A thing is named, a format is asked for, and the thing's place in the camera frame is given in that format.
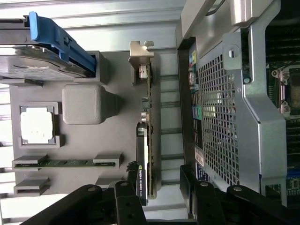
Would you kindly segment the blue expansion slot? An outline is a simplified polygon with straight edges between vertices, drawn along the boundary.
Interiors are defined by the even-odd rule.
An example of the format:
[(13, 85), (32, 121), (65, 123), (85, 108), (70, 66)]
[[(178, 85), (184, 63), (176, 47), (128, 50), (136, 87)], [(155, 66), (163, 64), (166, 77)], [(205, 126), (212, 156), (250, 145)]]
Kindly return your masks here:
[(299, 170), (287, 170), (287, 176), (286, 179), (294, 179), (294, 178), (300, 178), (300, 169)]

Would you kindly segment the hard disk blue caddy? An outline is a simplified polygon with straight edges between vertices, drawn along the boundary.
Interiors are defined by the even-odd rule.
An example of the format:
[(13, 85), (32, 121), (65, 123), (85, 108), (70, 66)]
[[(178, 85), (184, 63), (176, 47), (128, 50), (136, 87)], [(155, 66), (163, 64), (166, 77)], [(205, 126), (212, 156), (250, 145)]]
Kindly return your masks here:
[(97, 61), (52, 19), (0, 19), (0, 76), (37, 81), (95, 77)]

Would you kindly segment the silver CPU chip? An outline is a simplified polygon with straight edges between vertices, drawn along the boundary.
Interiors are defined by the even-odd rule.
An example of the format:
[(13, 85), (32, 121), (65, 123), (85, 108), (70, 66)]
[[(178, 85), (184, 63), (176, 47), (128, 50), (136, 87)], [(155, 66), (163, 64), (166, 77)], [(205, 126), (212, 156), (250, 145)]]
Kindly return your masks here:
[(47, 107), (26, 107), (20, 119), (23, 144), (49, 144), (54, 138), (53, 113)]

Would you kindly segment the open black PC case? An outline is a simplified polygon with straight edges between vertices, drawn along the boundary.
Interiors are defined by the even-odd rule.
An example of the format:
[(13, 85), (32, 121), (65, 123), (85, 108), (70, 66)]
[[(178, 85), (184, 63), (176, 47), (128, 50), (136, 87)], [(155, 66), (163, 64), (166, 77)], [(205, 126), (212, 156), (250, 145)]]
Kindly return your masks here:
[(219, 189), (265, 195), (274, 122), (265, 31), (300, 0), (187, 0), (176, 27), (184, 161)]

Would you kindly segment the grey parts rack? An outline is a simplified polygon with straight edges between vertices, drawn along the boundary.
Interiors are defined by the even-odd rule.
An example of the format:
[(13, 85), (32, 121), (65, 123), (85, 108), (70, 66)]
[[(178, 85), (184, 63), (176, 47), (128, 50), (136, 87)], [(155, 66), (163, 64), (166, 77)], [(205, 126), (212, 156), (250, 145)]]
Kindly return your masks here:
[[(140, 122), (140, 87), (131, 83), (128, 52), (106, 52), (111, 74), (106, 90), (119, 98), (120, 112), (98, 125), (68, 125), (57, 116), (61, 147), (21, 147), (20, 108), (29, 103), (62, 102), (64, 82), (47, 82), (42, 87), (10, 87), (17, 197), (68, 194), (86, 184), (107, 186), (127, 176), (127, 164), (136, 159), (136, 126)], [(14, 168), (44, 160), (93, 160), (115, 162), (115, 167)]]

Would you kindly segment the green Dell motherboard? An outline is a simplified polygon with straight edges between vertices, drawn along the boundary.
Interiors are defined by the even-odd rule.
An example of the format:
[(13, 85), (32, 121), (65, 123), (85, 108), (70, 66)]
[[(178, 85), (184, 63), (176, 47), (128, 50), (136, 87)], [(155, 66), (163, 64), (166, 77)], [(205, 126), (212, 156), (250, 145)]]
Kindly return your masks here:
[(283, 204), (296, 207), (300, 204), (300, 178), (286, 179), (287, 170), (300, 169), (300, 117), (286, 118), (273, 100), (274, 69), (300, 65), (300, 22), (271, 22), (265, 31), (267, 95), (273, 103), (274, 122), (268, 143), (270, 179), (265, 194)]

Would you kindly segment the green RAM stick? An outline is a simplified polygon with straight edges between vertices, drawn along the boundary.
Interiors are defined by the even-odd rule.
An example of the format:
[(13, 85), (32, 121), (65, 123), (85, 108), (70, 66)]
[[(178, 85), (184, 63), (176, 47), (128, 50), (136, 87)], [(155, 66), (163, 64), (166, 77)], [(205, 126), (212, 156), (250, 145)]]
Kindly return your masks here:
[(94, 163), (93, 160), (44, 160), (37, 164), (16, 164), (14, 168), (115, 167), (115, 162)]

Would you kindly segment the CPU socket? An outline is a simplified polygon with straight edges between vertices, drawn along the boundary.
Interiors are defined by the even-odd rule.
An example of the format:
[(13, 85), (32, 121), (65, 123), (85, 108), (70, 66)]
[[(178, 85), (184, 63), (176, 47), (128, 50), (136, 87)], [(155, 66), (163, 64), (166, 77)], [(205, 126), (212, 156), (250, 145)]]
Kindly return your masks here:
[(300, 117), (300, 65), (274, 69), (273, 100), (279, 112), (286, 118)]

